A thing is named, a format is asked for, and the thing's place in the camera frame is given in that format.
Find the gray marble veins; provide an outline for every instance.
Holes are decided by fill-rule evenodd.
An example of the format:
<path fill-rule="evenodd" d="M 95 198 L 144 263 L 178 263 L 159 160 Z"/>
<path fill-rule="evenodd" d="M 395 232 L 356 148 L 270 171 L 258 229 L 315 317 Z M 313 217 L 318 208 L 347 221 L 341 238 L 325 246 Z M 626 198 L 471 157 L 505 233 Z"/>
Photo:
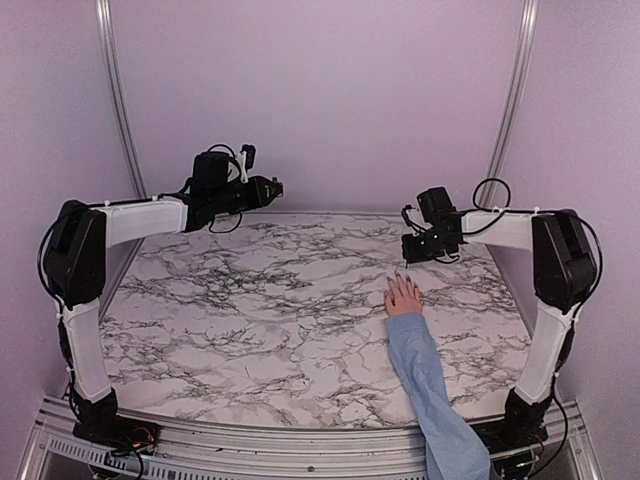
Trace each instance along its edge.
<path fill-rule="evenodd" d="M 120 405 L 243 425 L 415 423 L 384 328 L 398 270 L 422 289 L 455 410 L 502 412 L 529 337 L 491 257 L 466 245 L 454 265 L 407 271 L 404 230 L 395 217 L 254 214 L 231 234 L 148 238 L 101 324 Z"/>

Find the aluminum frame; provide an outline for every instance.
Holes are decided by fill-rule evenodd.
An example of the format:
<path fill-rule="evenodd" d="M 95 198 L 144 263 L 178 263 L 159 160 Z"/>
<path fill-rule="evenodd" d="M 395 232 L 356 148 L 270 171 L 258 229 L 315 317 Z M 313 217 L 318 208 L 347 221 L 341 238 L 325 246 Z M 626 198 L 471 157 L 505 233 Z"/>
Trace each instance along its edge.
<path fill-rule="evenodd" d="M 134 192 L 138 198 L 147 198 L 147 188 L 140 169 L 138 154 L 133 141 L 131 125 L 127 115 L 127 108 L 124 99 L 124 91 L 122 88 L 122 80 L 120 78 L 120 68 L 118 66 L 118 55 L 116 52 L 116 41 L 113 33 L 113 24 L 111 21 L 111 4 L 109 0 L 97 0 L 96 11 L 98 16 L 98 27 L 100 31 L 100 43 L 104 55 L 104 63 L 109 84 L 109 92 L 111 93 L 111 103 L 113 104 L 113 112 L 118 125 L 118 133 L 120 142 L 124 152 L 127 170 L 133 186 Z M 109 283 L 102 296 L 100 303 L 99 316 L 102 319 L 116 294 L 122 279 L 129 270 L 133 259 L 140 250 L 143 240 L 136 240 L 132 245 L 122 264 L 112 281 Z"/>
<path fill-rule="evenodd" d="M 575 401 L 564 404 L 570 446 L 581 480 L 600 480 L 582 415 Z M 417 426 L 371 430 L 312 430 L 246 427 L 181 420 L 122 410 L 125 416 L 162 428 L 158 450 L 144 456 L 144 478 L 198 480 L 278 480 L 292 478 L 423 480 L 424 437 Z M 498 417 L 482 419 L 495 420 Z M 547 444 L 557 444 L 564 421 L 557 406 L 545 417 Z M 50 453 L 114 472 L 137 474 L 133 458 L 105 465 L 107 448 L 73 437 L 75 418 L 65 400 L 45 397 L 31 432 L 20 480 L 41 480 Z M 538 444 L 493 455 L 506 458 Z"/>
<path fill-rule="evenodd" d="M 531 51 L 533 49 L 533 38 L 538 19 L 538 0 L 525 0 L 522 10 L 522 23 L 520 25 L 520 35 L 516 48 L 516 58 L 513 64 L 513 73 L 509 85 L 509 93 L 500 123 L 500 130 L 491 155 L 491 163 L 487 171 L 487 177 L 499 177 L 504 168 L 509 140 L 513 131 L 513 126 L 518 112 L 518 107 L 522 100 L 522 93 L 527 81 L 527 73 L 531 63 Z M 480 206 L 489 208 L 495 194 L 495 182 L 485 185 L 480 196 Z"/>

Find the finger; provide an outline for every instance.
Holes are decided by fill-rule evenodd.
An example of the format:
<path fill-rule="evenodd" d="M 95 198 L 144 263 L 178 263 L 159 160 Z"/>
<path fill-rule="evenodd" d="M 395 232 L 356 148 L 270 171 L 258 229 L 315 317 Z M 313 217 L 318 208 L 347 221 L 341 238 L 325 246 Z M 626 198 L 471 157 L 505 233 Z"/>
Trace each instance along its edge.
<path fill-rule="evenodd" d="M 394 301 L 402 296 L 400 289 L 398 288 L 398 284 L 391 279 L 389 279 L 389 289 L 391 290 L 391 295 L 393 295 Z"/>
<path fill-rule="evenodd" d="M 414 285 L 413 285 L 413 282 L 411 281 L 411 277 L 409 275 L 407 275 L 407 278 L 405 279 L 405 282 L 407 284 L 407 294 L 411 298 L 415 298 Z"/>
<path fill-rule="evenodd" d="M 396 281 L 398 282 L 398 290 L 402 295 L 407 295 L 407 283 L 404 281 L 404 278 L 396 272 Z"/>
<path fill-rule="evenodd" d="M 389 292 L 384 292 L 384 308 L 387 311 L 387 314 L 391 315 L 391 309 L 393 307 L 395 307 L 395 305 L 391 299 L 391 294 Z"/>

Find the human arm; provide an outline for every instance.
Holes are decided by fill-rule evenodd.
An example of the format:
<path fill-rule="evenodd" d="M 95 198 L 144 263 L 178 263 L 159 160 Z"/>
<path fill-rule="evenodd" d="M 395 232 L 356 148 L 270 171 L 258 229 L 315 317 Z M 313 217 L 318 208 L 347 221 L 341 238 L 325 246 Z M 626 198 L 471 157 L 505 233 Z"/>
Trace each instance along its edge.
<path fill-rule="evenodd" d="M 449 403 L 440 357 L 411 280 L 390 280 L 385 292 L 389 355 L 426 441 L 429 480 L 487 480 L 489 452 Z"/>

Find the black cable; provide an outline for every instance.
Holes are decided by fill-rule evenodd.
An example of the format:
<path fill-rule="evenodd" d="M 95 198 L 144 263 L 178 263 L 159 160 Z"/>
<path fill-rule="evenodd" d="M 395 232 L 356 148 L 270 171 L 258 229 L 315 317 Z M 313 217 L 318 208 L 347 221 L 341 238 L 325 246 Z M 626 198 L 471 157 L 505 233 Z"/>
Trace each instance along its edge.
<path fill-rule="evenodd" d="M 471 201 L 473 202 L 473 206 L 477 210 L 482 210 L 483 212 L 491 212 L 492 211 L 490 208 L 481 207 L 478 204 L 478 200 L 477 200 L 478 192 L 480 191 L 480 187 L 482 187 L 483 185 L 485 185 L 487 183 L 490 183 L 490 182 L 499 183 L 500 185 L 502 185 L 505 188 L 505 190 L 507 191 L 507 201 L 505 202 L 505 207 L 504 208 L 508 208 L 509 205 L 511 205 L 511 187 L 509 187 L 509 184 L 507 182 L 505 182 L 501 178 L 497 178 L 497 177 L 485 178 L 480 183 L 478 183 L 478 185 L 476 185 L 476 188 L 473 191 L 473 196 L 471 197 Z"/>
<path fill-rule="evenodd" d="M 224 230 L 222 232 L 216 232 L 215 230 L 213 230 L 213 224 L 215 223 L 215 221 L 216 221 L 216 219 L 214 218 L 213 220 L 211 220 L 211 223 L 209 224 L 209 232 L 210 233 L 231 233 L 231 232 L 235 232 L 238 229 L 238 227 L 240 226 L 240 223 L 242 222 L 242 212 L 238 213 L 238 222 L 230 230 Z"/>
<path fill-rule="evenodd" d="M 533 478 L 537 476 L 540 472 L 542 472 L 545 468 L 547 468 L 549 464 L 551 464 L 551 462 L 553 462 L 558 457 L 558 455 L 560 455 L 560 452 L 562 452 L 562 449 L 564 448 L 565 443 L 567 443 L 567 438 L 569 436 L 569 418 L 567 417 L 567 412 L 564 410 L 564 407 L 558 400 L 558 396 L 556 395 L 555 385 L 553 388 L 553 401 L 556 402 L 556 405 L 558 405 L 558 408 L 560 409 L 560 413 L 562 413 L 562 418 L 564 419 L 564 434 L 562 435 L 562 441 L 560 442 L 560 446 L 558 447 L 558 449 L 554 452 L 553 455 L 551 455 L 551 458 L 549 458 L 549 460 L 547 460 L 544 463 L 544 465 L 542 465 L 538 470 L 536 470 L 531 475 L 529 475 L 529 478 Z"/>
<path fill-rule="evenodd" d="M 480 183 L 478 183 L 478 185 L 476 185 L 476 188 L 473 190 L 473 196 L 471 198 L 471 201 L 473 202 L 473 206 L 476 208 L 475 211 L 481 211 L 481 212 L 493 212 L 493 210 L 491 210 L 490 208 L 485 208 L 485 207 L 481 207 L 478 204 L 478 192 L 480 191 L 480 188 L 483 185 L 486 185 L 487 183 L 490 182 L 496 182 L 499 183 L 500 185 L 502 185 L 506 191 L 507 191 L 507 201 L 505 202 L 504 208 L 505 210 L 502 210 L 500 212 L 500 214 L 494 218 L 493 220 L 491 220 L 489 223 L 487 223 L 485 226 L 480 227 L 478 230 L 474 230 L 473 232 L 462 232 L 463 235 L 467 235 L 467 236 L 472 236 L 472 235 L 479 235 L 487 230 L 489 230 L 491 227 L 493 227 L 496 223 L 498 223 L 500 221 L 500 219 L 502 219 L 502 217 L 504 217 L 504 215 L 507 213 L 507 208 L 509 208 L 511 206 L 511 188 L 509 187 L 509 184 L 507 184 L 507 182 L 505 182 L 504 180 L 500 179 L 500 178 L 496 178 L 496 177 L 489 177 L 489 178 L 485 178 L 484 180 L 482 180 Z"/>
<path fill-rule="evenodd" d="M 438 263 L 444 263 L 445 265 L 451 265 L 452 263 L 456 263 L 458 260 L 460 260 L 460 255 L 447 255 L 451 260 L 450 261 L 446 261 L 446 260 L 441 260 L 437 257 L 434 258 L 434 260 Z"/>
<path fill-rule="evenodd" d="M 225 148 L 227 149 L 227 151 L 229 153 L 231 153 L 231 156 L 233 158 L 236 158 L 236 152 L 233 151 L 233 148 L 231 148 L 229 145 L 227 145 L 226 143 L 216 143 L 215 145 L 209 147 L 209 150 L 207 150 L 207 152 L 212 152 L 214 148 Z"/>

